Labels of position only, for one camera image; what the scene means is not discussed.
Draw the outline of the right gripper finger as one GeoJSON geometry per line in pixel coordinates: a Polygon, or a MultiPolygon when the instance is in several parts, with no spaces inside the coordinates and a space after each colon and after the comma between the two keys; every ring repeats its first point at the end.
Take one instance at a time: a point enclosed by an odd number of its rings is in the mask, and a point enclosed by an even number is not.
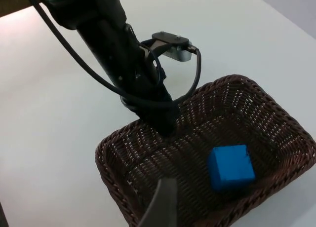
{"type": "Polygon", "coordinates": [[[123,97],[120,97],[120,100],[126,108],[134,112],[141,121],[151,126],[161,136],[169,137],[176,130],[178,106],[168,109],[150,109],[134,105],[123,97]]]}
{"type": "Polygon", "coordinates": [[[175,179],[160,179],[150,205],[142,217],[139,226],[176,227],[177,191],[177,181],[175,179]]]}

